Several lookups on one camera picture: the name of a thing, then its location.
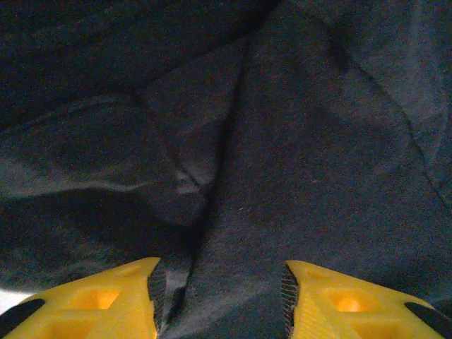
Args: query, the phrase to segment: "dark gray textile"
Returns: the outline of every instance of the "dark gray textile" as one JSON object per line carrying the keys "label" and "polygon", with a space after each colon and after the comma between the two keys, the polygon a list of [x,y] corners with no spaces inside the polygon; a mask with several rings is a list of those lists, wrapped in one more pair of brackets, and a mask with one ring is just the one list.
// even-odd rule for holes
{"label": "dark gray textile", "polygon": [[298,259],[452,314],[450,2],[1,6],[4,287],[162,256],[161,338],[284,338]]}

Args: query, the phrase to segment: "gray cloth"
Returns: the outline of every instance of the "gray cloth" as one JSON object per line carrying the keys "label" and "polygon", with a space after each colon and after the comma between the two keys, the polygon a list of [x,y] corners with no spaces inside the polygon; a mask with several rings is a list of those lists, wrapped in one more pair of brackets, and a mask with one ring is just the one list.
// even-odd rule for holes
{"label": "gray cloth", "polygon": [[163,256],[161,338],[284,338],[298,259],[452,314],[447,0],[104,6],[4,35],[4,286]]}

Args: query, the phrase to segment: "black mesh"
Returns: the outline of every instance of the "black mesh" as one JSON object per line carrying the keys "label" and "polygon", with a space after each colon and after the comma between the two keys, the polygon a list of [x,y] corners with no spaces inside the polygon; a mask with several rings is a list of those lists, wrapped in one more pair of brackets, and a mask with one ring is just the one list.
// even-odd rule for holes
{"label": "black mesh", "polygon": [[294,329],[294,308],[297,306],[298,292],[297,279],[286,265],[285,274],[281,279],[281,302],[287,338],[292,336]]}
{"label": "black mesh", "polygon": [[162,326],[163,306],[166,295],[166,270],[162,260],[154,268],[154,271],[148,277],[149,299],[154,303],[154,323],[157,332]]}

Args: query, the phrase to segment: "hole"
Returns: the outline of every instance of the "hole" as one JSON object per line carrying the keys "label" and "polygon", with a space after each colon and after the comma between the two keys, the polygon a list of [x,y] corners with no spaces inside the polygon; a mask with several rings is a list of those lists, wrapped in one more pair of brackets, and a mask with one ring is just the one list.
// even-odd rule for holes
{"label": "hole", "polygon": [[71,301],[70,309],[108,309],[120,293],[115,288],[98,288],[79,292]]}
{"label": "hole", "polygon": [[353,329],[361,339],[405,339],[410,338],[407,331],[395,321],[353,323]]}
{"label": "hole", "polygon": [[34,299],[10,308],[0,316],[0,338],[6,337],[13,329],[32,316],[44,305],[42,299]]}
{"label": "hole", "polygon": [[306,275],[313,279],[328,279],[329,277],[327,275],[324,275],[322,273],[316,272],[314,270],[308,270],[306,272]]}
{"label": "hole", "polygon": [[326,295],[340,312],[369,312],[381,309],[375,298],[359,290],[332,290]]}
{"label": "hole", "polygon": [[48,339],[83,339],[94,327],[94,321],[66,320],[56,321],[50,326]]}
{"label": "hole", "polygon": [[140,268],[141,267],[139,265],[125,267],[123,270],[119,271],[117,275],[120,275],[121,277],[130,277],[137,274]]}

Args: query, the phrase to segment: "yellow plastic part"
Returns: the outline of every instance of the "yellow plastic part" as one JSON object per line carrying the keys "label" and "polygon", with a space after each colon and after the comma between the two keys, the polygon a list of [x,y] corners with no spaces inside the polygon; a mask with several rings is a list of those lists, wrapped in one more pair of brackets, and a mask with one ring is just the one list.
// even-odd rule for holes
{"label": "yellow plastic part", "polygon": [[303,261],[287,261],[299,290],[291,339],[443,339],[404,304],[402,292]]}
{"label": "yellow plastic part", "polygon": [[148,276],[159,258],[145,258],[24,300],[44,306],[5,339],[156,339]]}

